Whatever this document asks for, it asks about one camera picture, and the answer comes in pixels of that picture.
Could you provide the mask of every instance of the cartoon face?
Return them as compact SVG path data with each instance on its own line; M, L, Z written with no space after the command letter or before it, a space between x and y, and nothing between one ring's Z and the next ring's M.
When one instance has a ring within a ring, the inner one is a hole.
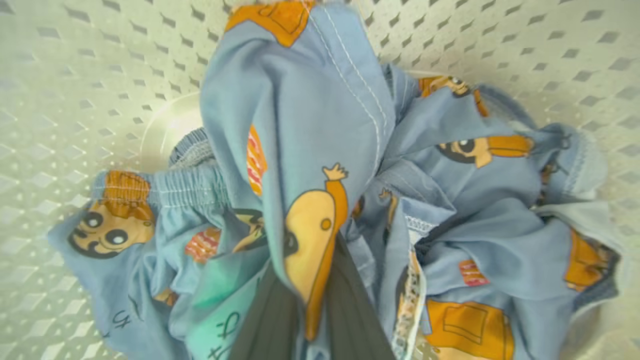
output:
M522 135L489 136L441 143L436 148L458 163L476 164L477 168L491 163L493 156L524 158L529 155L532 141Z
M129 205L130 216L117 217L112 215L108 200L94 202L69 235L71 246L82 255L109 259L133 244L151 240L154 235L151 209L146 204L131 202Z
M469 86L464 81L454 76L424 78L420 80L419 85L422 90L423 97L427 97L443 87L450 88L453 96L455 97L463 97L470 93Z

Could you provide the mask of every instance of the cartoon print fabric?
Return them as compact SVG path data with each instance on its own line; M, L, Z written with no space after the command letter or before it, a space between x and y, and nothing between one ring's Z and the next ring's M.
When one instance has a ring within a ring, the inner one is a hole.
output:
M235 9L201 96L180 166L99 174L49 234L129 359L228 359L265 274L296 304L285 353L331 359L338 236L396 359L416 337L430 359L554 359L576 312L618 293L608 212L584 220L594 145L486 85L381 67L343 4Z

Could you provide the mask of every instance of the cartoon character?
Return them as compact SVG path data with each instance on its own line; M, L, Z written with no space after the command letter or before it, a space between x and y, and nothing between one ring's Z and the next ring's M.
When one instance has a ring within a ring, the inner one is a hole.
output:
M240 240L234 247L233 252L248 250L252 244L258 244L261 240L266 240L267 234L264 231L264 219L260 211L252 209L235 209L234 211L240 221L249 225L249 235Z
M251 190L258 196L262 196L262 175L267 168L267 159L262 151L260 137L255 127L251 125L246 143L246 173Z
M425 335L440 360L510 360L513 334L501 309L477 302L427 300L431 334Z
M313 1L282 1L242 6L231 14L225 32L245 21L253 21L270 32L284 47L291 47L307 27Z
M396 209L398 207L398 198L388 189L383 188L380 195L378 195L381 199L391 198L391 203L389 204L389 212L387 213L387 226L385 227L385 232L382 234L382 240L385 245L389 239L389 234L391 233L391 224L394 221L394 216L396 215Z
M200 231L184 247L184 253L191 256L196 263L206 263L218 253L220 234L220 229L213 226Z
M322 299L331 270L335 236L348 215L347 193L341 181L348 173L337 163L323 168L325 190L302 193L285 219L284 265L287 276L306 305L308 340L316 338Z
M463 97L471 93L469 86L454 76L422 78L419 80L418 85L420 86L420 90L422 90L422 97L427 97L444 87L450 88L455 97Z
M104 200L94 202L68 237L84 256L109 259L154 235L154 214L147 204L150 186L132 172L110 171Z
M609 270L609 251L603 247L592 247L575 230L571 230L571 254L564 274L569 289L583 292L598 282Z
M420 90L422 90L422 97L427 97L444 87L450 88L453 96L458 98L471 94L471 89L469 88L469 86L464 81L454 76L435 76L432 78L422 78L418 80L418 86L420 87ZM484 117L489 116L489 110L484 105L484 101L480 96L480 90L476 89L473 91L473 93L474 99L476 100L476 107L480 115Z
M178 294L174 293L171 289L166 288L163 292L156 295L154 300L158 300L160 302L164 302L169 306L175 305L175 302L178 301Z
M453 161L476 164L477 168L481 168L491 163L493 156L501 158L527 157L533 148L533 141L522 135L489 136L441 143L436 148Z
M476 262L472 259L460 261L458 264L462 281L467 286L480 286L489 283L489 280L478 269Z

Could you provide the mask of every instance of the stitching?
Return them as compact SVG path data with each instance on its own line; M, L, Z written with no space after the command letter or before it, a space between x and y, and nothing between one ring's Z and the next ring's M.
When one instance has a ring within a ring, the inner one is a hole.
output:
M397 175L397 174L394 174L394 173L392 173L392 172L390 172L390 173L389 173L389 175L394 176L394 177L397 177L398 179L402 180L402 182L403 182L406 186L408 186L411 190L413 190L413 192L415 192L415 193L420 197L420 199L422 199L422 201L424 201L424 202L428 202L428 201L427 201L427 199L425 199L425 197L424 197L424 196L422 196L422 194L421 194L418 190L416 190L413 186L411 186L409 183L407 183L407 182L406 182L406 180L404 180L404 178L403 178L403 177L401 177L401 176L399 176L399 175Z
M373 92L373 90L371 90L371 88L369 87L369 84L367 84L365 79L362 77L362 74L360 73L360 71L358 70L356 65L353 63L353 60L351 59L351 56L349 55L349 52L347 51L347 48L344 46L344 43L342 42L342 38L340 37L340 34L338 34L338 29L335 27L335 23L333 22L333 19L331 18L331 15L329 14L328 11L326 11L325 7L323 7L323 10L324 10L324 13L326 14L326 16L329 18L329 22L331 22L331 26L333 27L335 35L338 37L338 41L340 42L340 45L342 46L342 50L344 50L344 54L347 56L347 59L349 60L349 62L351 64L351 66L353 67L353 69L356 70L356 74L358 74L358 77L360 78L360 80L362 80L362 82L364 83L364 86L367 87L367 90L369 91L371 96L373 96L373 99L376 101L376 104L378 105L378 109L380 110L380 113L382 114L382 119L385 121L383 130L385 132L387 132L387 114L382 110L382 105L380 105L380 100L378 100L378 97L376 96L376 94Z
M105 189L117 189L117 190L134 190L139 192L146 192L144 188L129 188L126 186L96 186L93 188L94 190L105 190ZM212 188L192 188L192 189L182 189L182 190L153 190L150 189L149 193L186 193L186 192L195 192L195 191L213 191Z
M111 201L119 201L119 202L134 202L131 199L119 199L119 198L107 198L107 197L98 197L93 198L92 200L111 200ZM223 204L221 201L203 201L203 202L191 202L189 204L179 204L179 205L162 205L160 202L156 201L145 201L147 204L158 205L160 208L186 208L189 206L199 206L199 205L214 205L214 204Z
M367 115L369 116L369 118L373 122L374 127L376 128L376 159L375 159L375 161L373 163L373 170L371 172L371 177L367 181L367 183L368 183L376 175L376 170L378 168L378 159L380 158L380 129L378 129L378 122L376 122L376 119L373 117L373 115L371 115L371 113L369 112L367 107L364 105L362 100L356 95L356 93L353 92L353 89L351 89L351 87L349 86L349 83L347 83L347 80L344 78L344 75L342 75L342 72L340 71L340 68L338 68L338 63L335 61L335 58L333 58L333 54L329 50L329 46L327 45L327 43L326 43L326 41L324 39L324 36L322 36L322 33L320 32L320 28L318 27L318 25L316 23L316 20L313 18L313 16L311 16L311 12L309 11L309 8L307 7L307 4L302 2L302 6L305 7L305 10L307 11L307 14L309 15L309 19L311 19L311 23L316 28L316 31L317 31L318 35L320 36L320 40L322 41L322 43L324 45L324 48L326 49L326 52L329 55L329 58L331 58L333 66L335 67L335 70L338 72L338 75L340 75L340 78L342 79L344 84L347 86L347 89L349 90L351 95L353 95L353 97L355 97L356 100L360 103L360 105L362 106L364 111L367 113Z
M213 156L213 150L211 149L211 147L207 146L204 149L202 149L204 145L208 145L208 144L209 142L207 140L192 144L191 147L187 151L185 151L184 154L182 154L182 156L175 162L175 164L180 163L185 158L188 158L190 156L199 156L199 155L202 155L203 153L211 154L211 156Z

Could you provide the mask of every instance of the yellow cartoon figure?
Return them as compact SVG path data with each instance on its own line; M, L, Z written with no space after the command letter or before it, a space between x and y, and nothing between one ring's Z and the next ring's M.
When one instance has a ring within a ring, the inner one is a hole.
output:
M427 301L431 334L427 342L439 360L510 360L513 334L497 307L477 302Z
M488 165L494 156L501 158L525 158L533 148L533 141L522 135L489 136L441 143L436 147L444 156L458 163Z
M609 268L609 254L603 247L594 249L575 230L571 230L571 254L564 274L567 287L577 292L598 282Z
M154 215L147 204L150 186L132 172L110 171L104 200L94 202L68 237L84 256L109 259L154 235Z
M242 6L233 12L225 32L245 21L253 21L270 32L284 47L291 47L307 27L313 1L282 1L275 4Z
M348 173L337 163L323 168L326 190L301 194L287 212L284 265L306 305L305 337L317 335L324 287L331 269L335 236L347 219L347 193L341 183Z

